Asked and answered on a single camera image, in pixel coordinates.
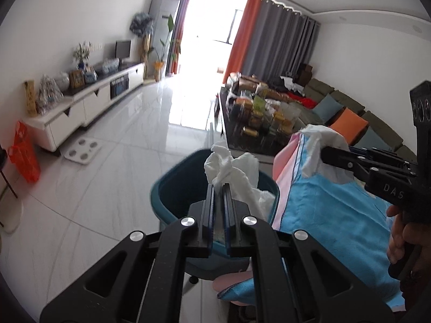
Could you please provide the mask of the person's right hand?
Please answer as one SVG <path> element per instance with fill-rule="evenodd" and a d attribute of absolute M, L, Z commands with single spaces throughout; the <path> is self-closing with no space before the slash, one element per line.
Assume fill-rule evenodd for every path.
<path fill-rule="evenodd" d="M 390 206 L 387 209 L 387 216 L 394 217 L 387 249 L 389 261 L 395 264 L 404 257 L 405 244 L 415 244 L 422 247 L 422 252 L 413 269 L 421 271 L 430 268 L 430 226 L 412 222 L 405 224 L 402 221 L 401 211 L 396 206 Z"/>

